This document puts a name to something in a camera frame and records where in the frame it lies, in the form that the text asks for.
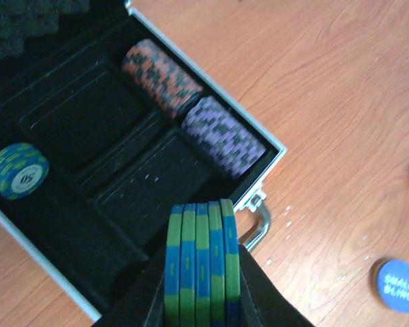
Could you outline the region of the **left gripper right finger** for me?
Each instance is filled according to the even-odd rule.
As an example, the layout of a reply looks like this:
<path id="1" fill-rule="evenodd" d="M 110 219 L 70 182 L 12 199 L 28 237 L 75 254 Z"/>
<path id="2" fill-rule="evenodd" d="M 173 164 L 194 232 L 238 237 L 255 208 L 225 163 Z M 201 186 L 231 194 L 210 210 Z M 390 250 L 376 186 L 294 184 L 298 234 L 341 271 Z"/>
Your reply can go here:
<path id="1" fill-rule="evenodd" d="M 239 246 L 239 256 L 241 326 L 313 327 L 313 324 L 280 294 L 243 245 Z"/>

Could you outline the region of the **brown poker chip stack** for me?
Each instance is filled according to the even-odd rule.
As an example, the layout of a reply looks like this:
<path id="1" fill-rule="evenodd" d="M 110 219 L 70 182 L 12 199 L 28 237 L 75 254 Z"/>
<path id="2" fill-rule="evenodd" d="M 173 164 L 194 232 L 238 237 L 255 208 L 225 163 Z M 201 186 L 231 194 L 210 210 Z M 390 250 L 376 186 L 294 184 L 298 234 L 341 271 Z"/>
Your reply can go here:
<path id="1" fill-rule="evenodd" d="M 122 70 L 172 119 L 183 119 L 203 91 L 150 39 L 141 40 L 128 50 Z"/>

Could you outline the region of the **purple poker chip stack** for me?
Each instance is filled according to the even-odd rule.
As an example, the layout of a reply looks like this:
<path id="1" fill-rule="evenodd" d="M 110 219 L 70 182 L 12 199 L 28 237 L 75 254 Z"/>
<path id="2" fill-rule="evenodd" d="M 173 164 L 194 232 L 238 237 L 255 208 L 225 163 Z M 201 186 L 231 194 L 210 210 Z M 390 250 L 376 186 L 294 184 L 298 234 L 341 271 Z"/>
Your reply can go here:
<path id="1" fill-rule="evenodd" d="M 232 178 L 247 172 L 266 152 L 266 147 L 212 96 L 200 99 L 181 126 Z"/>

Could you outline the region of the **aluminium poker case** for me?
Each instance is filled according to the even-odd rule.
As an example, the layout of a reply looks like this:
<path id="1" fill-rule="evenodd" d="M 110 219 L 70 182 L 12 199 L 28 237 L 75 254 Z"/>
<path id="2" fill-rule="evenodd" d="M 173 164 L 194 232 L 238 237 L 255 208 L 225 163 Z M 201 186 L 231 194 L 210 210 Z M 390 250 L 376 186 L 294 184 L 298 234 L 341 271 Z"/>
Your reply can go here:
<path id="1" fill-rule="evenodd" d="M 219 168 L 122 72 L 153 40 L 266 151 L 243 176 Z M 131 2 L 0 85 L 0 150 L 31 143 L 50 170 L 30 195 L 0 195 L 0 223 L 92 319 L 122 298 L 162 246 L 175 204 L 258 195 L 286 147 Z"/>

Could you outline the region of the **teal poker chip stack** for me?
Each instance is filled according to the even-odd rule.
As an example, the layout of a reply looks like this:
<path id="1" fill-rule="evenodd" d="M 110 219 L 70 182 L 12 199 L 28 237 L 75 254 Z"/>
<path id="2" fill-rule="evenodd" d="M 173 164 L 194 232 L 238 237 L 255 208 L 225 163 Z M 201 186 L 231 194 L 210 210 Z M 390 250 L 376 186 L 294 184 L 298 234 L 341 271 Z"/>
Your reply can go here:
<path id="1" fill-rule="evenodd" d="M 0 194 L 8 200 L 35 191 L 49 173 L 49 161 L 32 144 L 19 142 L 0 150 Z"/>
<path id="2" fill-rule="evenodd" d="M 240 326 L 241 269 L 232 201 L 172 207 L 164 268 L 166 326 Z"/>

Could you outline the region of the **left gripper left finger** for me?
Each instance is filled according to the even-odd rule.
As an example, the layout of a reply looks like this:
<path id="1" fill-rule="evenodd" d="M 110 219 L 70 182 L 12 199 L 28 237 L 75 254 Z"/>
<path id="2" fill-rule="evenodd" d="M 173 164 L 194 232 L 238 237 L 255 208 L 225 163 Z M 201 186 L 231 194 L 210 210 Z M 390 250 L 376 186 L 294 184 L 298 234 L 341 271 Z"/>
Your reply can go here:
<path id="1" fill-rule="evenodd" d="M 163 326 L 165 246 L 151 258 L 127 294 L 98 320 L 99 326 Z"/>

